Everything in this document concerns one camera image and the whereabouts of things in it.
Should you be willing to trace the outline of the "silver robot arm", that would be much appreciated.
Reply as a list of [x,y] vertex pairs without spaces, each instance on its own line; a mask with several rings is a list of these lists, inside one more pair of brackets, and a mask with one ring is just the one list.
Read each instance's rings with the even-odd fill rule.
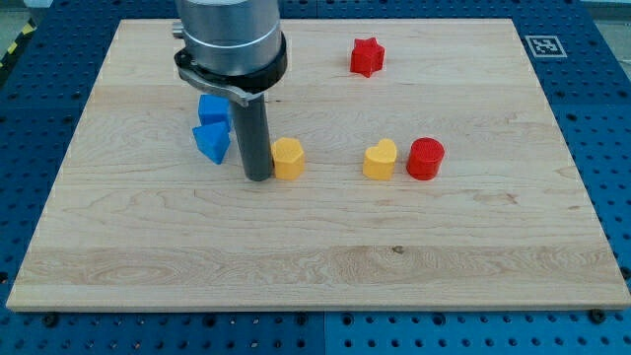
[[287,44],[277,0],[176,0],[173,32],[179,77],[193,88],[241,106],[280,81]]

